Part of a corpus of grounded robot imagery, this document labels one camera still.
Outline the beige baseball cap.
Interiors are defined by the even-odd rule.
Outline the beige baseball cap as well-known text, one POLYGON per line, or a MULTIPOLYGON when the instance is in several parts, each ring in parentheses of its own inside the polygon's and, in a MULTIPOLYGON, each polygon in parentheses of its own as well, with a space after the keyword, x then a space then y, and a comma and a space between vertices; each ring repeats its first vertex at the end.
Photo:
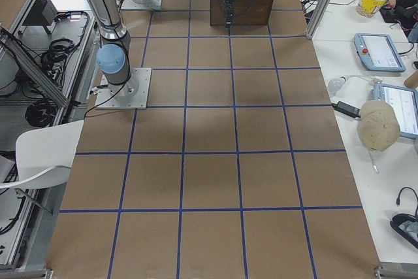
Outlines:
POLYGON ((400 136, 400 126, 391 105, 384 101, 367 101, 360 109, 358 136, 369 150, 384 151, 400 136))

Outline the white plastic chair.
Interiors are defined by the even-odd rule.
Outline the white plastic chair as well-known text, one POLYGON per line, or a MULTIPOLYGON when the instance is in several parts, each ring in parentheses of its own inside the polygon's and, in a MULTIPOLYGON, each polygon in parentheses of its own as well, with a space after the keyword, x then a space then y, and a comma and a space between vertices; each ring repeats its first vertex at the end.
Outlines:
POLYGON ((65 183, 83 124, 79 120, 21 134, 16 140, 18 179, 1 188, 43 189, 65 183))

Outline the black power adapter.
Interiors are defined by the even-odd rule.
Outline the black power adapter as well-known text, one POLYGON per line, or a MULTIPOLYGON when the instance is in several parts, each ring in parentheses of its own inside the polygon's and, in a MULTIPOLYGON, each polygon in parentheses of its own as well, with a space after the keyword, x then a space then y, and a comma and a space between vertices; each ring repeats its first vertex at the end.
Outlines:
POLYGON ((360 118, 360 109, 354 106, 351 106, 347 103, 342 101, 338 101, 337 103, 332 103, 332 107, 335 111, 340 112, 346 116, 351 118, 360 118))

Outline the white light bulb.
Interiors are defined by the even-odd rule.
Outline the white light bulb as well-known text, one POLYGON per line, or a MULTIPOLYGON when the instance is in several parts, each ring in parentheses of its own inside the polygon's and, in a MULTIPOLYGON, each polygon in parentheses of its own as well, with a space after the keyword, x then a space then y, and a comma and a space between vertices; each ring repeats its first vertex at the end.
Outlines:
POLYGON ((336 93, 341 90, 344 84, 349 80, 345 76, 340 76, 338 78, 331 79, 327 84, 327 89, 330 93, 336 93))

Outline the grey electronics box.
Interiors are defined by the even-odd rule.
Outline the grey electronics box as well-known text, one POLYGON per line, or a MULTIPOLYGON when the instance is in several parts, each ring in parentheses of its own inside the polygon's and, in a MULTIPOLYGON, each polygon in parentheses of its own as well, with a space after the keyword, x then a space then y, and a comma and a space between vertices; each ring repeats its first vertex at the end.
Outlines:
POLYGON ((50 35, 55 28, 56 16, 57 9, 51 0, 35 0, 23 26, 42 26, 45 32, 50 35))

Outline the blue teach pendant tablet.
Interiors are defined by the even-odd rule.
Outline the blue teach pendant tablet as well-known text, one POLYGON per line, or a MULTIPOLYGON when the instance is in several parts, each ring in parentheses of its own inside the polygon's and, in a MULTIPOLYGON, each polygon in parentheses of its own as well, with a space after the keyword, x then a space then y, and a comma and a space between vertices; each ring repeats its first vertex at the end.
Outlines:
POLYGON ((390 36, 356 33, 353 43, 361 63, 368 71, 403 73, 406 70, 390 36))

